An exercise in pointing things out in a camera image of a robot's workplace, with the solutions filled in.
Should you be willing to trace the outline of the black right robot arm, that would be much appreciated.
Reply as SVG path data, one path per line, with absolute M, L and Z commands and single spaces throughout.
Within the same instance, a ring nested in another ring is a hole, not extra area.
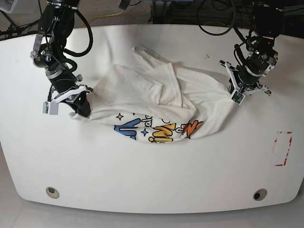
M 51 86 L 47 100 L 43 103 L 43 113 L 57 114 L 60 103 L 67 104 L 82 117 L 91 113 L 87 94 L 92 88 L 78 85 L 83 80 L 81 75 L 75 76 L 77 63 L 65 55 L 83 57 L 93 47 L 93 33 L 85 17 L 78 10 L 77 0 L 49 0 L 45 10 L 40 12 L 38 33 L 31 52 L 33 63 L 38 68 L 44 68 Z M 71 35 L 75 15 L 85 24 L 89 43 L 86 50 L 77 53 L 66 48 L 67 38 Z

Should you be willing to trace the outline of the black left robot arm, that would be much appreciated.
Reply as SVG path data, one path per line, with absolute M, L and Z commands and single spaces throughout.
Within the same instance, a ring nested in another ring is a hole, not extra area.
M 273 47 L 275 38 L 282 30 L 283 10 L 282 0 L 252 1 L 252 22 L 248 36 L 242 36 L 237 27 L 236 34 L 242 43 L 234 46 L 234 56 L 238 65 L 233 67 L 223 60 L 220 64 L 226 68 L 230 77 L 231 99 L 241 104 L 247 95 L 263 92 L 271 95 L 271 91 L 259 80 L 265 77 L 277 64 L 278 52 Z

